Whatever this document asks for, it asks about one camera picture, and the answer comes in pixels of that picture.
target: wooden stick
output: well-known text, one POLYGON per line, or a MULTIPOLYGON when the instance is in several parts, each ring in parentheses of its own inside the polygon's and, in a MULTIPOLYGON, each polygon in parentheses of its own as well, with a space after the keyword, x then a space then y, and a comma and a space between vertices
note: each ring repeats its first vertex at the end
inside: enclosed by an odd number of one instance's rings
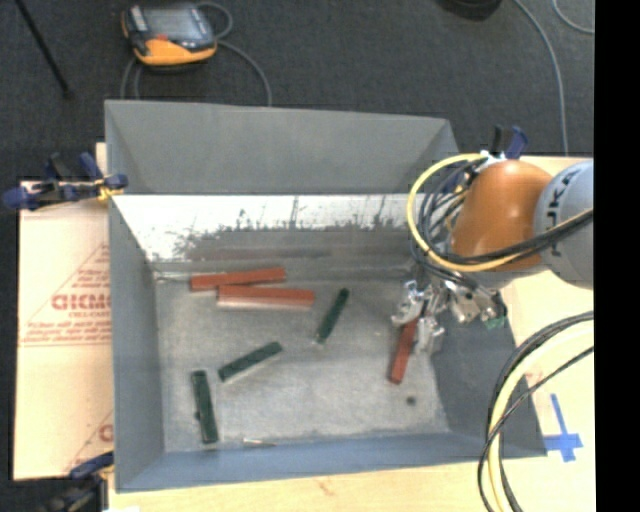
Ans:
POLYGON ((214 290, 227 284, 279 283, 286 278, 286 272, 282 267, 200 274, 191 276, 191 291, 214 290))

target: blue tape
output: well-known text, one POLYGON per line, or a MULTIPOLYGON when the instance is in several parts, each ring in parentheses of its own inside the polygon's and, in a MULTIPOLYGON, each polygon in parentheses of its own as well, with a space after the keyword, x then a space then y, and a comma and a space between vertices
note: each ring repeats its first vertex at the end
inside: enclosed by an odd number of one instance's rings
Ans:
POLYGON ((560 434, 552 436, 544 436, 543 441, 547 451, 558 450, 562 455, 564 462, 572 462, 576 460, 574 450, 576 448, 582 448, 583 444, 578 434, 569 434, 567 426, 560 410, 560 403, 555 393, 551 394, 551 403, 553 404, 553 410, 558 418, 558 424, 560 425, 560 434))

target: red block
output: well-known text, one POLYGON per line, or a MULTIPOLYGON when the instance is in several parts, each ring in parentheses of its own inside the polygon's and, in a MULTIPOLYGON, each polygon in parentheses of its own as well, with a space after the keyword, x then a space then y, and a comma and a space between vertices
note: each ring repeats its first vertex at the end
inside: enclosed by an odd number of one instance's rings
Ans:
POLYGON ((312 290, 269 288, 261 286, 222 285, 218 287, 218 304, 228 306, 310 307, 315 301, 312 290))
POLYGON ((411 356, 411 349, 413 348, 417 324, 418 319, 416 318, 408 324, 405 324, 400 331, 400 337, 396 345, 396 354, 393 358, 393 364, 389 373, 389 380, 394 384, 400 384, 402 379, 404 379, 404 373, 407 370, 409 356, 411 356))
POLYGON ((286 278, 286 272, 282 267, 202 274, 191 277, 191 291, 214 290, 227 284, 279 283, 286 278))

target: handheld meter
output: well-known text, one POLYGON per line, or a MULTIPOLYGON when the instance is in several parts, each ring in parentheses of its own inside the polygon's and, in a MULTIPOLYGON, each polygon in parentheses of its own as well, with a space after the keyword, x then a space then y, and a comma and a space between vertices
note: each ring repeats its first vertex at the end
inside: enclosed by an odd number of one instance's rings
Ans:
POLYGON ((170 68, 213 56, 217 42, 211 25, 192 3, 163 7, 134 5, 122 13, 122 30, 143 64, 170 68))

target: gray carpet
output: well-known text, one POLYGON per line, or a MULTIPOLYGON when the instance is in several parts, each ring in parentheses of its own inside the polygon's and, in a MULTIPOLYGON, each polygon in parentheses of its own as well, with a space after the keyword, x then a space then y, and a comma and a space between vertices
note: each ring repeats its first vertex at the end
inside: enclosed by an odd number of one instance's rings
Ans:
MULTIPOLYGON (((519 2, 504 0, 491 17, 477 22, 445 11, 435 0, 221 1, 234 18, 226 41, 261 66, 274 106, 444 117, 462 152, 486 148, 496 124, 518 125, 529 138, 530 154, 592 156, 595 37, 571 27, 552 0, 519 2)), ((121 96, 131 58, 119 25, 130 2, 25 4, 74 96, 63 98, 16 3, 1 1, 1 190, 20 178, 41 177, 54 151, 73 167, 81 151, 94 148, 104 136, 103 102, 121 96)), ((557 5, 576 24, 594 27, 595 0, 557 0, 557 5)), ((214 9, 207 12, 221 30, 224 18, 214 9)), ((127 85, 130 96, 132 84, 127 85)), ((263 105, 266 99, 256 71, 226 47, 188 74, 142 74, 139 91, 144 98, 238 105, 263 105)), ((2 512, 30 510, 64 488, 57 481, 9 481, 16 236, 15 216, 3 210, 2 512)))

